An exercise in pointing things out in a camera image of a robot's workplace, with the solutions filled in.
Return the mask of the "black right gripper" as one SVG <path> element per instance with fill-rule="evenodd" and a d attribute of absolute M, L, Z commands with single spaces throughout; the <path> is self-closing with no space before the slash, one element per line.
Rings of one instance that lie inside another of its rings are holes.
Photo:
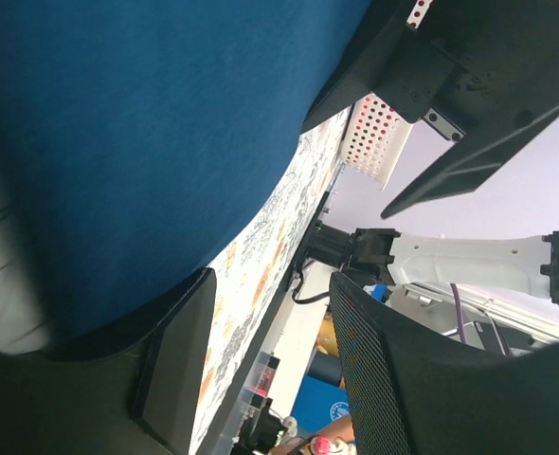
<path fill-rule="evenodd" d="M 435 110 L 468 133 L 383 219 L 475 191 L 559 117 L 559 1 L 374 1 L 304 128 L 368 93 L 409 122 Z"/>

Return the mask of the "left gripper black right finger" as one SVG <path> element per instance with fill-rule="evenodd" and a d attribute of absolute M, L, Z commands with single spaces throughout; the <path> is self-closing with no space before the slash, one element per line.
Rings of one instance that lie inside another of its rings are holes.
<path fill-rule="evenodd" d="M 440 335 L 330 280 L 361 454 L 559 454 L 559 343 L 504 356 Z"/>

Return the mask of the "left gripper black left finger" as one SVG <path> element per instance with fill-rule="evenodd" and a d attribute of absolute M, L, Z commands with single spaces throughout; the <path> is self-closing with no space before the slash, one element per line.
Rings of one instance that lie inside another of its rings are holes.
<path fill-rule="evenodd" d="M 62 347 L 0 353 L 0 454 L 185 454 L 214 311 L 202 269 Z"/>

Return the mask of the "blue t shirt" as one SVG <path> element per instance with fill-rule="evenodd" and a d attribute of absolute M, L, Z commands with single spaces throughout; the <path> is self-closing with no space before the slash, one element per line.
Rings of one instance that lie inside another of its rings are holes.
<path fill-rule="evenodd" d="M 0 1 L 0 227 L 57 340 L 208 264 L 292 160 L 366 1 Z"/>

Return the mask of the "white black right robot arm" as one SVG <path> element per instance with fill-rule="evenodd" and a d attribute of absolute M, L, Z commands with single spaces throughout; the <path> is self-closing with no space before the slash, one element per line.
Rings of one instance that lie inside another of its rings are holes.
<path fill-rule="evenodd" d="M 359 100 L 368 106 L 347 159 L 388 158 L 377 117 L 423 121 L 451 142 L 382 211 L 475 191 L 559 119 L 559 1 L 374 1 L 304 121 L 311 130 Z M 313 223 L 302 257 L 360 285 L 445 282 L 511 289 L 559 305 L 559 231 L 510 240 L 348 233 Z"/>

